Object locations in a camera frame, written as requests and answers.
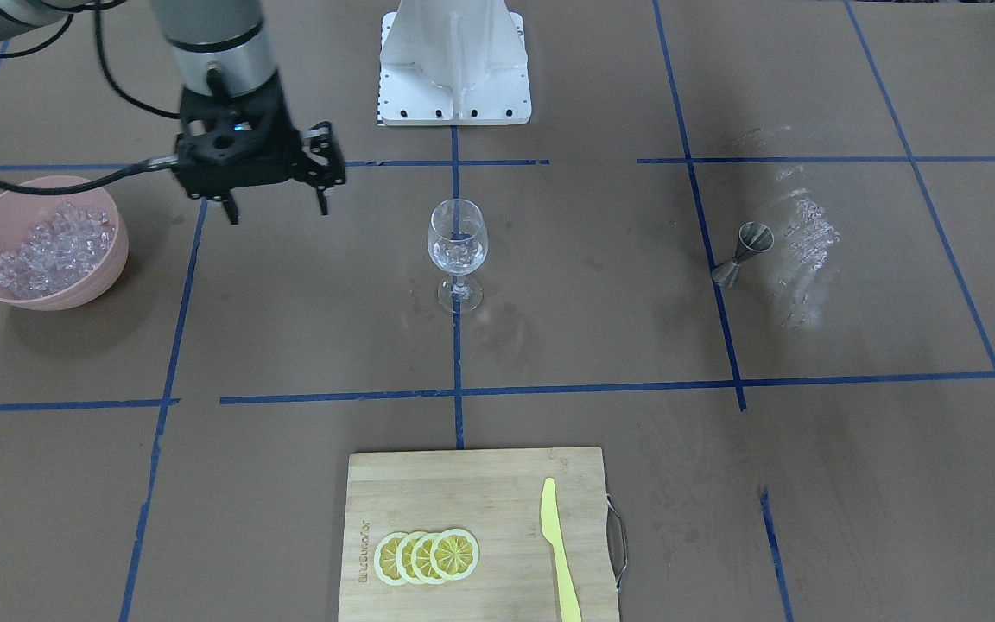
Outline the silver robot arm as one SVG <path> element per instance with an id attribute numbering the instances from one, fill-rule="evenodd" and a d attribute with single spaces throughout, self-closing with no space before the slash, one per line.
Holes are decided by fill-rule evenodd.
<path id="1" fill-rule="evenodd" d="M 230 224 L 240 213 L 233 190 L 304 182 L 314 188 L 321 215 L 329 190 L 346 184 L 346 158 L 332 123 L 299 131 L 287 106 L 261 1 L 149 1 L 163 40 L 181 72 L 178 111 L 132 98 L 113 78 L 105 52 L 103 15 L 127 1 L 0 1 L 0 43 L 60 24 L 40 46 L 0 53 L 21 58 L 52 46 L 78 13 L 91 13 L 100 71 L 118 96 L 151 114 L 177 119 L 174 153 L 136 162 L 95 181 L 28 187 L 0 180 L 0 190 L 31 196 L 91 192 L 113 182 L 170 170 L 191 200 L 217 202 Z"/>

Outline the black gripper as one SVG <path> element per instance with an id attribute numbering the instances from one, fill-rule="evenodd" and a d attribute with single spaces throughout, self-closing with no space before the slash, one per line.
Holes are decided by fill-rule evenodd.
<path id="1" fill-rule="evenodd" d="M 315 189 L 321 216 L 328 216 L 329 194 L 347 184 L 334 125 L 323 121 L 300 136 L 279 73 L 226 103 L 183 88 L 178 113 L 174 176 L 188 196 L 214 198 L 230 225 L 240 224 L 234 189 L 303 181 Z"/>

